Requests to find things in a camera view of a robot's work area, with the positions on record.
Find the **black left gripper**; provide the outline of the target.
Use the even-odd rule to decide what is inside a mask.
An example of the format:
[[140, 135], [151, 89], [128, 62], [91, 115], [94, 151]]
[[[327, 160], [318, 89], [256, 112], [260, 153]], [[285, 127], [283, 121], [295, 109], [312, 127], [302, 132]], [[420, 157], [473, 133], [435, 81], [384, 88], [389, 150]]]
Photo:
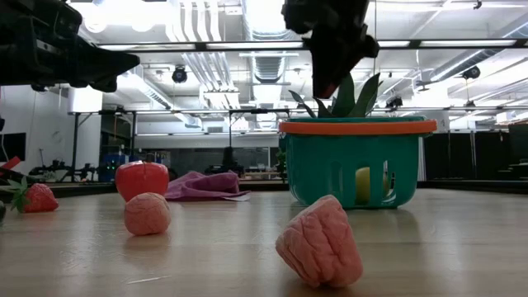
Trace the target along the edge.
[[134, 54], [93, 46], [71, 53], [74, 46], [75, 38], [30, 35], [29, 40], [22, 40], [0, 35], [0, 86], [31, 85], [40, 91], [69, 83], [113, 93], [117, 77], [140, 63]]

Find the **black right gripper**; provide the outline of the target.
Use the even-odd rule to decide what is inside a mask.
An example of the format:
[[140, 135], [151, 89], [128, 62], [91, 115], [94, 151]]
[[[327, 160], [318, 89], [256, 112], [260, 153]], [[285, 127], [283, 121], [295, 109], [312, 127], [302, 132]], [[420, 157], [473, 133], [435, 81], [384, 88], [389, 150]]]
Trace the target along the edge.
[[[370, 0], [307, 0], [312, 13], [308, 21], [312, 34], [307, 43], [311, 44], [314, 97], [321, 98], [324, 88], [330, 83], [339, 86], [364, 57], [378, 57], [378, 41], [366, 35], [368, 26], [365, 16], [369, 3]], [[335, 41], [315, 42], [317, 31], [333, 34], [336, 39], [350, 43], [364, 41], [362, 51], [358, 46]]]

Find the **red toy apple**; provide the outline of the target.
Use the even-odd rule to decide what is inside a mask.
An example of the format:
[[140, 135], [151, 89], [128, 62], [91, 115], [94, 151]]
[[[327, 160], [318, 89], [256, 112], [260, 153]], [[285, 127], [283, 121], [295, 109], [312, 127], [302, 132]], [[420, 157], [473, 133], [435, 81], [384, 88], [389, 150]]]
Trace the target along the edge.
[[116, 189], [125, 202], [146, 192], [163, 196], [168, 183], [168, 169], [160, 163], [135, 161], [119, 166], [115, 173]]

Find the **yellow toy lemon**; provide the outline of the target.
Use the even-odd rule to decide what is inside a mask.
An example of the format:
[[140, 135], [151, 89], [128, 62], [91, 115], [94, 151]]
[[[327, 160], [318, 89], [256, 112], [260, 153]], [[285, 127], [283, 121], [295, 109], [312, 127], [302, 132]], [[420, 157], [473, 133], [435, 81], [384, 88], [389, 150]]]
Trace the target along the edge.
[[[383, 173], [382, 199], [389, 195], [388, 173]], [[356, 171], [356, 204], [368, 205], [370, 201], [370, 168], [362, 167]]]

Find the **red toy strawberry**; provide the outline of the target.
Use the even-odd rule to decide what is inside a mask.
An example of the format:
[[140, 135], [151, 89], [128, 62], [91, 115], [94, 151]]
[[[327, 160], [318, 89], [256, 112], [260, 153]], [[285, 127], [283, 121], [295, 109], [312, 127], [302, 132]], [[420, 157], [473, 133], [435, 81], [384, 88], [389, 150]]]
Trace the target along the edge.
[[11, 187], [7, 192], [13, 194], [11, 210], [17, 210], [19, 213], [38, 213], [59, 208], [59, 202], [47, 185], [42, 183], [30, 185], [26, 177], [20, 182], [13, 180], [7, 182]]

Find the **pink wrinkled toy fruit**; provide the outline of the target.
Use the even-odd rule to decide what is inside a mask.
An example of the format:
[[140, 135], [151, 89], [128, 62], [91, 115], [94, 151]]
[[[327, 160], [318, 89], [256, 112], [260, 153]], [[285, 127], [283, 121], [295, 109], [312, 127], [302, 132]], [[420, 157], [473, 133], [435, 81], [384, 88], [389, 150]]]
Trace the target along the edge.
[[146, 192], [125, 203], [125, 227], [135, 236], [164, 233], [172, 222], [166, 199]]
[[299, 212], [277, 238], [276, 251], [313, 288], [346, 287], [363, 273], [347, 213], [332, 195]]

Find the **green snake plant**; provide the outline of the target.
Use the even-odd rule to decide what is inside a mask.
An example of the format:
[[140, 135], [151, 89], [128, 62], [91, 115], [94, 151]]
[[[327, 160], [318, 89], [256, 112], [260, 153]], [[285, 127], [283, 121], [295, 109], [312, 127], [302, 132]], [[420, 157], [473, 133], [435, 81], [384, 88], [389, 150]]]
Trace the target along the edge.
[[380, 73], [373, 75], [364, 83], [360, 94], [356, 97], [355, 83], [349, 74], [342, 80], [337, 90], [337, 97], [332, 99], [332, 105], [325, 106], [320, 99], [314, 98], [318, 105], [317, 113], [314, 113], [297, 92], [289, 90], [289, 93], [312, 118], [363, 118], [373, 110], [381, 83]]

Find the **teal basket with orange rim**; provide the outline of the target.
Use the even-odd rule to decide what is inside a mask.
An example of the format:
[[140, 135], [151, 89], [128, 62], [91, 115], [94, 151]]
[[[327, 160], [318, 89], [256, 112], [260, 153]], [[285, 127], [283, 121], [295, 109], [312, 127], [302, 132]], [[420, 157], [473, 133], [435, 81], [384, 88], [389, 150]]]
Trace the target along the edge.
[[[351, 209], [395, 209], [416, 191], [419, 142], [437, 123], [422, 116], [291, 119], [279, 125], [285, 136], [290, 192], [312, 205], [332, 195]], [[370, 201], [356, 204], [356, 171], [370, 168]], [[383, 173], [389, 195], [382, 199]]]

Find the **red bar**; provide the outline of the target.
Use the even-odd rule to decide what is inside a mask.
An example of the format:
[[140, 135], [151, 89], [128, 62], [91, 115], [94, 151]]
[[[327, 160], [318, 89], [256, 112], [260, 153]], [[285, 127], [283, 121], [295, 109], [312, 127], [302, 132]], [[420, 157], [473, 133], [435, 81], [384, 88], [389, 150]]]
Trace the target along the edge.
[[0, 172], [3, 172], [5, 170], [12, 170], [20, 162], [21, 162], [21, 160], [17, 156], [15, 156], [14, 158], [9, 159], [6, 163], [4, 163], [2, 166], [0, 166]]

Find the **purple cloth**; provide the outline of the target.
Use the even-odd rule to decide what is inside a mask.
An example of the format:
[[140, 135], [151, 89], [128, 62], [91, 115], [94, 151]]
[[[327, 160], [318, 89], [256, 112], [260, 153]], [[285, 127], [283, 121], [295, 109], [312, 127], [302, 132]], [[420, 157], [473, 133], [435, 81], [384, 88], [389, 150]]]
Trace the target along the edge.
[[231, 200], [247, 201], [249, 191], [239, 189], [238, 175], [228, 171], [205, 175], [199, 172], [188, 172], [182, 177], [168, 183], [164, 194], [169, 201], [206, 201]]

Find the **black background workstation frame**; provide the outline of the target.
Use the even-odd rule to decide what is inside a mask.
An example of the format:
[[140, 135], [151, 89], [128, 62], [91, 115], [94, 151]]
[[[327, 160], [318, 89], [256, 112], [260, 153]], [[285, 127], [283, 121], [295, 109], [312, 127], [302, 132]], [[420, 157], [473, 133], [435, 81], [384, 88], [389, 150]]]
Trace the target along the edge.
[[286, 113], [288, 116], [290, 116], [290, 113], [292, 112], [291, 109], [285, 108], [285, 109], [266, 109], [266, 108], [253, 108], [253, 109], [228, 109], [228, 110], [152, 110], [152, 111], [136, 111], [136, 110], [100, 110], [100, 111], [71, 111], [68, 114], [70, 116], [74, 116], [74, 130], [73, 130], [73, 149], [72, 149], [72, 163], [71, 163], [71, 169], [68, 172], [69, 176], [71, 177], [71, 182], [73, 182], [73, 171], [77, 163], [77, 149], [78, 149], [78, 130], [79, 127], [88, 120], [91, 116], [123, 116], [123, 115], [132, 115], [132, 124], [130, 132], [130, 149], [131, 153], [134, 152], [135, 148], [135, 138], [139, 136], [139, 134], [136, 133], [136, 125], [138, 122], [138, 115], [190, 115], [190, 114], [227, 114], [229, 116], [229, 132], [228, 132], [228, 140], [229, 140], [229, 146], [233, 146], [233, 129], [232, 129], [232, 119], [233, 114], [251, 114], [251, 115], [262, 115], [262, 114], [269, 114], [269, 113]]

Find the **silver ventilation duct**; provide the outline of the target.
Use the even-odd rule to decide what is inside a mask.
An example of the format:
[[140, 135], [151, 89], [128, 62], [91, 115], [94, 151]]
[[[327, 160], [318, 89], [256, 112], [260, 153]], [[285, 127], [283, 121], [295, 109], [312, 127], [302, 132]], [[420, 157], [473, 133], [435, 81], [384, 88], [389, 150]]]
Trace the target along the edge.
[[[281, 14], [285, 0], [241, 0], [246, 40], [293, 40]], [[252, 72], [260, 83], [277, 83], [285, 71], [283, 57], [252, 58]]]

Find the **black aluminium rig frame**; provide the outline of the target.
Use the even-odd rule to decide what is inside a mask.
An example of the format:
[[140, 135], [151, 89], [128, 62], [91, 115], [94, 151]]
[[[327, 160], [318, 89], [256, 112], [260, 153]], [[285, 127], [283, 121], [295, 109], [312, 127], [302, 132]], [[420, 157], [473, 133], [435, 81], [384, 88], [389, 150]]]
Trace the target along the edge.
[[[301, 51], [308, 50], [308, 40], [288, 41], [288, 40], [268, 40], [268, 41], [230, 41], [230, 42], [183, 42], [183, 43], [138, 43], [138, 44], [100, 44], [95, 45], [103, 50], [122, 51], [128, 54], [159, 54], [159, 53], [201, 53], [201, 52], [280, 52], [280, 51]], [[379, 40], [381, 50], [477, 50], [478, 53], [485, 50], [513, 50], [528, 49], [528, 38], [503, 38], [503, 39], [471, 39], [471, 40]], [[373, 111], [507, 111], [507, 110], [528, 110], [528, 106], [450, 106], [450, 107], [389, 107], [377, 108]], [[172, 111], [119, 111], [117, 114], [132, 114], [134, 122], [137, 121], [138, 114], [229, 114], [233, 113], [264, 114], [267, 112], [279, 112], [291, 114], [300, 112], [300, 109], [228, 109], [228, 110], [178, 110]], [[89, 111], [74, 112], [75, 133], [81, 125], [78, 122], [80, 115], [88, 116], [108, 116], [115, 115], [112, 111]], [[14, 172], [9, 168], [0, 167], [0, 176], [14, 177], [16, 182], [21, 181], [21, 173]], [[460, 191], [491, 191], [499, 193], [528, 193], [528, 181], [477, 181], [477, 180], [442, 180], [442, 181], [418, 181], [417, 188], [448, 189]], [[110, 182], [56, 182], [50, 183], [51, 190], [58, 198], [98, 195], [116, 192], [116, 186]], [[242, 181], [243, 191], [285, 191], [286, 182], [278, 181]]]

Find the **black wall monitor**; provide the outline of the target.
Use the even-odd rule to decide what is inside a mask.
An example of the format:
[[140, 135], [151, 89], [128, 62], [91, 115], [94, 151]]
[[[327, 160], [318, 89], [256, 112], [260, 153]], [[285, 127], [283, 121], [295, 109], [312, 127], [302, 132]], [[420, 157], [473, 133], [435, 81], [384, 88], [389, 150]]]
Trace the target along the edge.
[[0, 134], [0, 162], [14, 157], [26, 160], [26, 133]]

